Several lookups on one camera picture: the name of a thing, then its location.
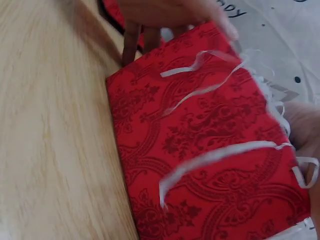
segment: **wood grain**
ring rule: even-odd
[[[122,44],[95,0],[0,1],[1,240],[137,239],[104,83]]]

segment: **red gift bag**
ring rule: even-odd
[[[184,161],[231,144],[288,142],[266,112],[266,100],[245,69],[215,91],[235,64],[210,54],[203,66],[168,77],[160,73],[219,50],[235,56],[211,23],[142,56],[106,80],[114,131],[132,214],[141,240],[261,240],[310,216],[308,193],[291,171],[290,147],[227,157],[184,175],[160,206],[159,182]]]

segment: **black dot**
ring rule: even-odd
[[[295,76],[295,77],[294,77],[294,80],[295,80],[295,82],[296,82],[297,84],[301,83],[301,78],[298,77],[298,76]]]

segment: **hand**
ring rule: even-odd
[[[125,18],[124,65],[135,59],[141,26],[144,27],[144,52],[161,43],[161,28],[170,28],[174,37],[188,30],[189,25],[213,21],[234,41],[236,28],[216,0],[117,0]]]
[[[320,108],[306,103],[287,102],[284,105],[284,118],[291,126],[290,141],[296,148],[296,155],[320,160]],[[304,172],[310,182],[314,165],[309,164]],[[320,176],[309,189],[311,218],[320,240]]]

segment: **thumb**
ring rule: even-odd
[[[199,18],[199,22],[205,20],[212,21],[229,40],[235,41],[238,39],[238,31],[235,26],[229,21],[228,16],[216,2],[216,0],[179,0],[186,9]]]

